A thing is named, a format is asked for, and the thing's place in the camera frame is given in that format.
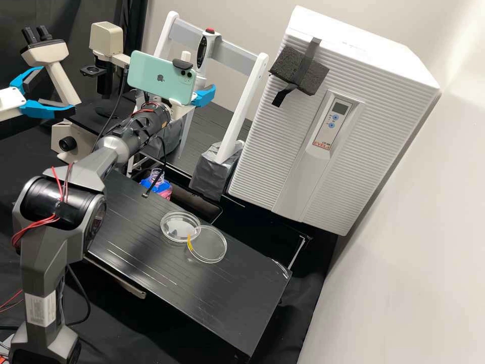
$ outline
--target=black foam block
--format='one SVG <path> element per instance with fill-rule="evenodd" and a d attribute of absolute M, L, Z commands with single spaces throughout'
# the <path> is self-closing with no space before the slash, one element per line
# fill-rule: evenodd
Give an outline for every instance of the black foam block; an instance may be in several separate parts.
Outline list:
<path fill-rule="evenodd" d="M 286 46 L 280 52 L 269 72 L 281 78 L 283 81 L 295 83 L 301 92 L 307 95 L 314 95 L 325 79 L 329 69 L 315 60 L 311 60 L 308 70 L 303 75 L 301 81 L 295 82 L 295 74 L 304 57 L 305 55 L 303 53 Z"/>

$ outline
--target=green iphone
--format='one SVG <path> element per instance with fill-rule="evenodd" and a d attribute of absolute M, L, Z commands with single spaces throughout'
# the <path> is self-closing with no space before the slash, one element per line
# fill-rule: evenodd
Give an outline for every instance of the green iphone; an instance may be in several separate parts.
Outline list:
<path fill-rule="evenodd" d="M 192 100 L 196 72 L 189 63 L 180 62 L 185 64 L 183 68 L 175 67 L 170 61 L 133 51 L 128 70 L 128 84 L 164 99 L 175 99 L 183 105 L 188 105 Z"/>

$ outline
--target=white wall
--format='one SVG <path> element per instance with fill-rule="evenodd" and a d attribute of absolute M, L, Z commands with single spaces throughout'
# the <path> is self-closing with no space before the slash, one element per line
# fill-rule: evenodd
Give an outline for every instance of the white wall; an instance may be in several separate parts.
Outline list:
<path fill-rule="evenodd" d="M 437 55 L 443 54 L 440 39 L 449 38 L 461 18 L 460 1 L 443 0 L 150 0 L 143 37 L 143 51 L 152 53 L 170 10 L 177 11 L 182 19 L 201 28 L 213 27 L 225 39 L 254 53 L 269 54 L 271 65 L 295 5 L 345 21 L 407 45 L 426 65 L 429 65 L 438 82 L 449 79 Z M 174 47 L 170 57 L 180 55 L 181 47 Z M 208 70 L 208 76 L 218 91 L 215 102 L 234 110 L 246 77 L 220 66 Z M 262 94 L 266 78 L 248 112 L 252 119 Z"/>
<path fill-rule="evenodd" d="M 454 77 L 329 273 L 299 364 L 484 362 L 485 2 L 461 6 L 428 60 Z"/>

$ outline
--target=black strap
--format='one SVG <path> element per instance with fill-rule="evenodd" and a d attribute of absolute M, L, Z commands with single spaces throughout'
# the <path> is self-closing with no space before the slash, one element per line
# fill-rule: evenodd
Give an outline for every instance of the black strap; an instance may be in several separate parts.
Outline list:
<path fill-rule="evenodd" d="M 298 85 L 302 82 L 303 77 L 305 76 L 308 68 L 310 68 L 310 65 L 312 64 L 313 57 L 315 57 L 315 53 L 321 41 L 321 39 L 313 37 L 312 41 L 308 45 L 307 50 L 305 51 L 305 54 L 303 55 L 297 71 L 293 75 L 292 81 L 288 84 L 288 86 L 286 86 L 284 89 L 276 94 L 273 102 L 271 103 L 272 105 L 279 107 L 286 95 L 288 95 L 291 91 L 297 88 Z"/>

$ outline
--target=petri dish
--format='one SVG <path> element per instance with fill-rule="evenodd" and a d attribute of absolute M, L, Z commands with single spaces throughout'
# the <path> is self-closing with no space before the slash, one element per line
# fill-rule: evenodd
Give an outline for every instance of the petri dish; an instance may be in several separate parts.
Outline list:
<path fill-rule="evenodd" d="M 190 236 L 187 247 L 192 255 L 204 263 L 217 263 L 224 258 L 227 242 L 224 235 L 211 225 L 196 228 L 196 236 Z"/>
<path fill-rule="evenodd" d="M 186 243 L 188 235 L 195 239 L 200 233 L 196 229 L 200 226 L 199 219 L 187 211 L 171 211 L 160 220 L 163 235 L 176 243 Z"/>

